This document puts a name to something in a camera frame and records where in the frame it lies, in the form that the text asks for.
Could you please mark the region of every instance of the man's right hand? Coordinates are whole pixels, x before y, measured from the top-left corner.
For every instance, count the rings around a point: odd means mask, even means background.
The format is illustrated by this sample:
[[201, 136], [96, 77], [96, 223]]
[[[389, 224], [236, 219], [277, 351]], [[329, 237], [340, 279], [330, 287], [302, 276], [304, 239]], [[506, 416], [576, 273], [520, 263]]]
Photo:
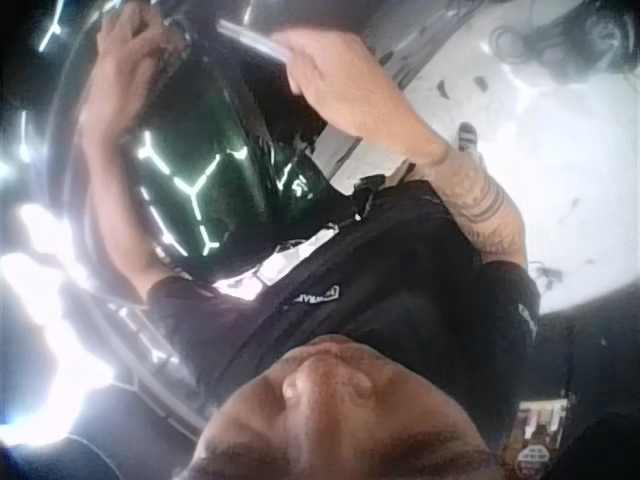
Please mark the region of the man's right hand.
[[426, 126], [357, 36], [296, 28], [273, 39], [293, 53], [287, 65], [292, 91], [329, 124], [404, 154], [424, 137]]
[[98, 34], [98, 59], [82, 111], [82, 143], [113, 147], [131, 126], [147, 96], [157, 54], [167, 41], [157, 10], [128, 3]]

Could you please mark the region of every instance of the tattooed forearm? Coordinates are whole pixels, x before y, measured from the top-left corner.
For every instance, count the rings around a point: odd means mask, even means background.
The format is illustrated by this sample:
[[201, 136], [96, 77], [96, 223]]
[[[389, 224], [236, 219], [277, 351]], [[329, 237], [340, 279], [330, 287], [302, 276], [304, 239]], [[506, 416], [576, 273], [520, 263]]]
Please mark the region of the tattooed forearm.
[[485, 261], [526, 263], [524, 223], [504, 189], [473, 158], [451, 152], [432, 168], [418, 164]]

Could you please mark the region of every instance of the dark green surface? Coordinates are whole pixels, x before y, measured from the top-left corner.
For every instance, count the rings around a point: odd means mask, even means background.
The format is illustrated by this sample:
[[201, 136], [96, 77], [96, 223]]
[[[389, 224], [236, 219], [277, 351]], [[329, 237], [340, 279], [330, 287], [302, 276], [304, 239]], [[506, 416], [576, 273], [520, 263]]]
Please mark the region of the dark green surface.
[[[260, 121], [250, 98], [238, 102], [247, 92], [203, 59], [184, 60], [157, 89], [128, 141], [132, 180], [148, 193], [143, 210], [156, 239], [162, 234], [151, 206], [180, 248], [167, 238], [159, 243], [189, 273], [209, 278], [213, 269], [255, 265], [279, 243], [321, 228], [323, 211], [341, 201], [307, 153], [247, 128], [243, 116]], [[144, 151], [148, 139], [168, 173]], [[197, 207], [185, 191], [195, 186]], [[204, 232], [219, 246], [207, 248]]]

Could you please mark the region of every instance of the black t-shirt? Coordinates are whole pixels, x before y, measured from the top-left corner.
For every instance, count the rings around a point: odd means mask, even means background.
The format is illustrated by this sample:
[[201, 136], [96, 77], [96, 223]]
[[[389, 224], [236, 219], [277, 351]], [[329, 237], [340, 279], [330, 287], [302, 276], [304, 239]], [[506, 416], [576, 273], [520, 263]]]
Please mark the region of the black t-shirt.
[[364, 220], [253, 301], [173, 277], [149, 306], [217, 404], [292, 348], [342, 334], [451, 395], [497, 449], [517, 411], [539, 294], [522, 267], [482, 265], [429, 184], [412, 182], [378, 193]]

